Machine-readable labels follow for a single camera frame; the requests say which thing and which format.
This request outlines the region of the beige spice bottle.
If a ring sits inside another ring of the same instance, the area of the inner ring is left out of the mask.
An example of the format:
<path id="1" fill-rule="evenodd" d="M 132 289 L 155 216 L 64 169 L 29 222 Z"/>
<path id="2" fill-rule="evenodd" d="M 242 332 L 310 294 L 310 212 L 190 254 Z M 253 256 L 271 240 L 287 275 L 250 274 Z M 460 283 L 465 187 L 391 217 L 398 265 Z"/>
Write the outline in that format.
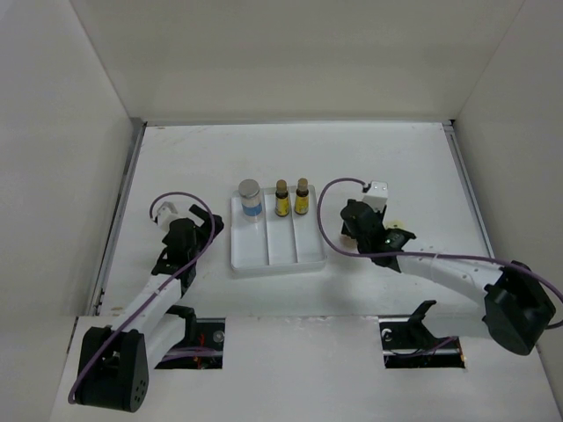
<path id="1" fill-rule="evenodd" d="M 406 226 L 403 222 L 401 221 L 388 221 L 385 225 L 384 225 L 387 229 L 405 229 Z"/>

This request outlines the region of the blue-label jar silver lid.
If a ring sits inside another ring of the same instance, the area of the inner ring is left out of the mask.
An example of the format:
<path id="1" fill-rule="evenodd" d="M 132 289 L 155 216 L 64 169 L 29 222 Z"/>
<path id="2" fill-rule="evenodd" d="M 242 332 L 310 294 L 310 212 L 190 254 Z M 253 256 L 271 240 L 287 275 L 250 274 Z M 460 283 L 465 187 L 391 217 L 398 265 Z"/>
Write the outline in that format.
<path id="1" fill-rule="evenodd" d="M 238 195 L 244 217 L 250 222 L 258 222 L 263 215 L 259 183 L 250 178 L 242 180 L 238 185 Z"/>

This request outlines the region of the brown bottle yellow label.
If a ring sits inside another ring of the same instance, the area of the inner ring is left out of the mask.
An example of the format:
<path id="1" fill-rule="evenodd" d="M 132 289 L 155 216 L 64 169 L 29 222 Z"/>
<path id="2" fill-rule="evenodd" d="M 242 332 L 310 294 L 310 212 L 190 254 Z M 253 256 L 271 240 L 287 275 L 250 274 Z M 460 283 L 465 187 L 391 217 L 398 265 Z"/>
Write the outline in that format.
<path id="1" fill-rule="evenodd" d="M 290 204 L 289 204 L 289 189 L 287 182 L 284 179 L 279 179 L 276 182 L 275 187 L 275 213 L 280 217 L 285 217 L 289 215 Z"/>

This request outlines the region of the pink-cap spice bottle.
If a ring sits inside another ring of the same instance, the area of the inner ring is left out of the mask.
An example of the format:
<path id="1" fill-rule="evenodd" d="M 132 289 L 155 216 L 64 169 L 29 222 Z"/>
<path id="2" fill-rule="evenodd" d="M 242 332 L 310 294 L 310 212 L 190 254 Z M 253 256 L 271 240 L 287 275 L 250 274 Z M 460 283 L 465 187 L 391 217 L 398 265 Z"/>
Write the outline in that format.
<path id="1" fill-rule="evenodd" d="M 352 247 L 355 245 L 355 240 L 349 236 L 342 235 L 341 241 L 343 244 L 347 245 L 348 247 Z"/>

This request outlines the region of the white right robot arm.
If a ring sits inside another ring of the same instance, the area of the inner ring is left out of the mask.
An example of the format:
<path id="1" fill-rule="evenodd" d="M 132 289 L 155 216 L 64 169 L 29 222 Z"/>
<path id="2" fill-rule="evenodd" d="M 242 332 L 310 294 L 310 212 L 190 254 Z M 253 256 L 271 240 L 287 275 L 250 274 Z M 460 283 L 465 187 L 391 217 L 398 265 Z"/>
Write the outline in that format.
<path id="1" fill-rule="evenodd" d="M 447 258 L 408 230 L 386 228 L 384 212 L 362 201 L 349 200 L 340 217 L 341 233 L 356 241 L 362 257 L 397 273 L 431 280 L 477 303 L 484 312 L 486 333 L 514 354 L 530 354 L 555 315 L 542 283 L 522 263 Z"/>

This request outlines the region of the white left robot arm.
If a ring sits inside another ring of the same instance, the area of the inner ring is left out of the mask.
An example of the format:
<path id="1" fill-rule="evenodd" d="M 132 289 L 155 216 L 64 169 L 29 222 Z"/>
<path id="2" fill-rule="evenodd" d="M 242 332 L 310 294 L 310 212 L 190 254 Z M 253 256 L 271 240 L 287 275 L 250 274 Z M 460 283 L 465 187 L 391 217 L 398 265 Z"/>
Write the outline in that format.
<path id="1" fill-rule="evenodd" d="M 185 351 L 196 343 L 194 310 L 179 300 L 195 279 L 197 260 L 223 231 L 224 222 L 206 205 L 193 204 L 189 211 L 201 222 L 179 216 L 173 206 L 151 216 L 167 231 L 164 249 L 124 313 L 84 334 L 70 404 L 135 412 L 148 392 L 150 371 L 173 347 Z"/>

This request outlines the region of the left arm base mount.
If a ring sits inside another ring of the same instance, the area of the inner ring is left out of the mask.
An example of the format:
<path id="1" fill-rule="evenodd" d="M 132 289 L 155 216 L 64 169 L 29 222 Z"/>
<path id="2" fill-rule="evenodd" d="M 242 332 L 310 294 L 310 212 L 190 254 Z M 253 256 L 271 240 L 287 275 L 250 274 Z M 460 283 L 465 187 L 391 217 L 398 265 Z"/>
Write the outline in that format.
<path id="1" fill-rule="evenodd" d="M 167 352 L 156 369 L 222 369 L 226 337 L 224 318 L 199 318 L 194 309 L 179 305 L 167 315 L 180 317 L 185 323 L 184 338 Z"/>

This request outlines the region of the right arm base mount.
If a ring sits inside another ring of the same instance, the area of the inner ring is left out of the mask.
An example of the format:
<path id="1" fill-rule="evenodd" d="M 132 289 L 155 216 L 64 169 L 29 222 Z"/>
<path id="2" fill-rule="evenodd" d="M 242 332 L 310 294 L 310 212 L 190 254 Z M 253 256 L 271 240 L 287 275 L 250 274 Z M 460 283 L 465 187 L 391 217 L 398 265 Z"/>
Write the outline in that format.
<path id="1" fill-rule="evenodd" d="M 386 369 L 465 369 L 458 337 L 436 337 L 424 324 L 436 300 L 422 302 L 410 315 L 382 316 L 378 326 Z"/>

